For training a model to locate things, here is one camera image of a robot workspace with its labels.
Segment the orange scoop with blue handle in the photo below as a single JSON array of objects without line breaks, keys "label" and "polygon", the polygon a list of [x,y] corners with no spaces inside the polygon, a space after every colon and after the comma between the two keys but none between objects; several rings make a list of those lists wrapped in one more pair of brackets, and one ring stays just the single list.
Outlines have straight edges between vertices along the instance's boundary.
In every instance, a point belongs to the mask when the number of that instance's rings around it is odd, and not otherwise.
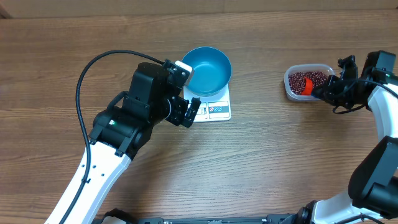
[{"label": "orange scoop with blue handle", "polygon": [[305,85],[304,85],[304,89],[301,92],[301,95],[311,95],[312,94],[312,90],[313,90],[313,81],[307,77],[304,78],[305,80]]}]

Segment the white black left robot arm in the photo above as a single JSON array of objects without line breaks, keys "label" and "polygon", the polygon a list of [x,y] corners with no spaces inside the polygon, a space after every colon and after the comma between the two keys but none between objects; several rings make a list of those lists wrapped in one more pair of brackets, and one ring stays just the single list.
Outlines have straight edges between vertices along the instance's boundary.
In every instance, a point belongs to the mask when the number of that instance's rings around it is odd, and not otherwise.
[{"label": "white black left robot arm", "polygon": [[156,124],[163,120],[186,128],[193,124],[201,101],[180,97],[193,73],[181,61],[138,65],[129,90],[96,115],[80,165],[47,223],[91,223]]}]

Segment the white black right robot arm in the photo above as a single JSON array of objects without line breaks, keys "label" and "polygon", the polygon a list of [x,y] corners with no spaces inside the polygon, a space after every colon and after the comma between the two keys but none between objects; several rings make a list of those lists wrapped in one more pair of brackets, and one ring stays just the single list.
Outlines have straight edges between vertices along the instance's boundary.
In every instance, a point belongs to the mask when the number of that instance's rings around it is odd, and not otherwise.
[{"label": "white black right robot arm", "polygon": [[311,96],[350,113],[362,108],[375,119],[378,144],[354,170],[348,189],[328,200],[312,201],[297,213],[267,223],[382,223],[397,218],[396,55],[370,52],[360,72],[354,55],[338,59],[340,75],[312,88]]}]

